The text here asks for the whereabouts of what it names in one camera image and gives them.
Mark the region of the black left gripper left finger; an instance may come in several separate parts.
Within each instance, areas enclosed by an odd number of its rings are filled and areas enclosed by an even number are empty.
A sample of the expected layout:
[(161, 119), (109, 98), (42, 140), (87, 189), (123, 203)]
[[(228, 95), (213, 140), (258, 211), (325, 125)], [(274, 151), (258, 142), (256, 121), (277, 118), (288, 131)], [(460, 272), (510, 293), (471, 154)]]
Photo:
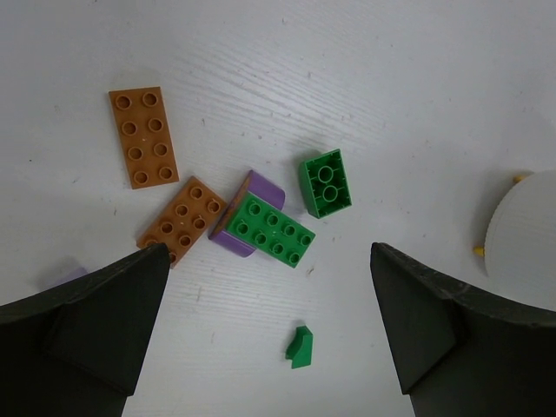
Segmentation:
[(3, 416), (120, 416), (169, 278), (163, 243), (1, 307)]

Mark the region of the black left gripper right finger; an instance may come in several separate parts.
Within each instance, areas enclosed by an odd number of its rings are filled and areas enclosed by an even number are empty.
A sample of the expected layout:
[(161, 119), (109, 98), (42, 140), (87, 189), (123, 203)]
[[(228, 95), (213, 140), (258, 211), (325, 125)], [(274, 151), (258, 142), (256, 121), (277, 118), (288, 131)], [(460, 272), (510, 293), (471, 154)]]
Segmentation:
[(417, 416), (553, 416), (555, 313), (376, 242), (370, 270), (401, 392)]

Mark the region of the white round divided container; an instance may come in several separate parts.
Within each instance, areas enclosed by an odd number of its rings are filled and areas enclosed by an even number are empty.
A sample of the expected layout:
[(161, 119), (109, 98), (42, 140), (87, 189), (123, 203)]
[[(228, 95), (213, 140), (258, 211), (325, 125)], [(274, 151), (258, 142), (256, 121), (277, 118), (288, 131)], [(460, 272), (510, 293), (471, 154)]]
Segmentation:
[(488, 224), (486, 274), (502, 294), (524, 304), (555, 309), (555, 172), (520, 179)]

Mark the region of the green 2x4 lego brick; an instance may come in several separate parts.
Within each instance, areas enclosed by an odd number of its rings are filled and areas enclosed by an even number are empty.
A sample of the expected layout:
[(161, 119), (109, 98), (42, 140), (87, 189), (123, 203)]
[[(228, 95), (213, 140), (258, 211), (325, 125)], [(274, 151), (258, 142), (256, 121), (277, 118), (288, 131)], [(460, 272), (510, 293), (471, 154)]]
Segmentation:
[(225, 229), (291, 268), (297, 267), (315, 239), (313, 231), (249, 192), (231, 215)]

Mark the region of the brown 2x3 lego plate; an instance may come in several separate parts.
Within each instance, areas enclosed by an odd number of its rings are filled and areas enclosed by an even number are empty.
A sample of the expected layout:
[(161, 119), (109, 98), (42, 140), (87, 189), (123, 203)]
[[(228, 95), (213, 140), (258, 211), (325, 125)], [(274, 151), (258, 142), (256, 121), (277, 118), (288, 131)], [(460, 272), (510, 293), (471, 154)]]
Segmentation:
[(178, 182), (161, 88), (111, 90), (109, 99), (131, 188)]

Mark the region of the pale yellow-green hollow lego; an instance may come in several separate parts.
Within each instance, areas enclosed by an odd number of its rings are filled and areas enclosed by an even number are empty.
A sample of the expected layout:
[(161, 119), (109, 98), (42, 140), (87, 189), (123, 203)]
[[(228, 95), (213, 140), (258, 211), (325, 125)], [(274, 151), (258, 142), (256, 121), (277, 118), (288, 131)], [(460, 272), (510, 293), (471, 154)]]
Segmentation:
[(480, 247), (480, 246), (474, 247), (473, 252), (478, 256), (484, 256), (485, 255), (485, 249), (483, 247)]

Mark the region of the pale yellow-green lego cube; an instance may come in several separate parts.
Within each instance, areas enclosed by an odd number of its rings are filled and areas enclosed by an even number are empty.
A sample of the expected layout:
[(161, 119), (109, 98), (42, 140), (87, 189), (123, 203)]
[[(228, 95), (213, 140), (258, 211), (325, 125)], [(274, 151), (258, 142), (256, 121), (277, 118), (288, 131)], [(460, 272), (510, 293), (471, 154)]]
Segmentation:
[(523, 181), (524, 179), (526, 179), (527, 177), (531, 176), (532, 173), (528, 172), (528, 173), (521, 173), (521, 174), (517, 174), (513, 177), (513, 183), (517, 184), (521, 181)]

